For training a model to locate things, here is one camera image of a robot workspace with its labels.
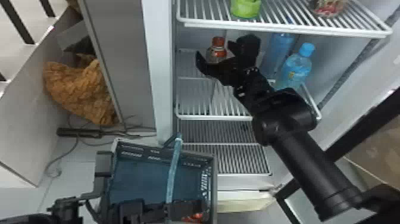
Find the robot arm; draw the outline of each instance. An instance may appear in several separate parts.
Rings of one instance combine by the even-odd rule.
[[[360,190],[307,133],[317,125],[312,108],[293,89],[275,91],[255,66],[260,40],[247,35],[229,42],[228,48],[235,57],[219,64],[207,64],[197,52],[197,68],[233,87],[234,96],[253,116],[257,142],[274,148],[320,220],[357,207],[362,202]]]

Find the white wire rack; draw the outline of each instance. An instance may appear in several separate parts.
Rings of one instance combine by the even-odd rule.
[[[259,145],[251,122],[177,120],[184,145]]]
[[[260,145],[183,145],[182,149],[216,155],[219,174],[270,174]]]
[[[176,60],[175,114],[180,120],[252,120],[247,109],[233,96],[232,87],[205,77],[196,68],[194,50],[179,50]],[[317,120],[321,120],[321,112],[305,85],[299,93],[312,106]]]
[[[230,0],[177,0],[176,17],[186,27],[385,38],[392,29],[356,0],[337,17],[315,16],[307,0],[262,0],[253,19],[230,14]]]

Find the green container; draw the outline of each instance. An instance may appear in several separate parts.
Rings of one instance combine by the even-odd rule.
[[[230,13],[241,18],[253,18],[258,15],[261,0],[231,0]]]

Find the blue bottle cap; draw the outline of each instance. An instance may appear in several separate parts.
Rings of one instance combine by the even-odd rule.
[[[301,45],[299,54],[303,57],[309,57],[314,52],[315,46],[312,43],[303,43]]]

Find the black railing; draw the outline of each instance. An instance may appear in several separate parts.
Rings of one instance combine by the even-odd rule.
[[[0,72],[0,82],[5,82],[5,81],[7,81],[7,80],[4,78],[4,76]]]
[[[51,5],[48,0],[40,0],[40,3],[42,4],[43,9],[45,10],[46,15],[48,17],[55,17],[54,11],[51,8]],[[26,44],[35,44],[35,41],[33,40],[29,31],[26,29],[26,26],[22,22],[20,16],[16,12],[10,0],[0,0],[0,5],[3,7],[5,13],[8,15],[8,18],[10,18],[11,22],[17,29],[18,33],[20,34],[24,42]]]

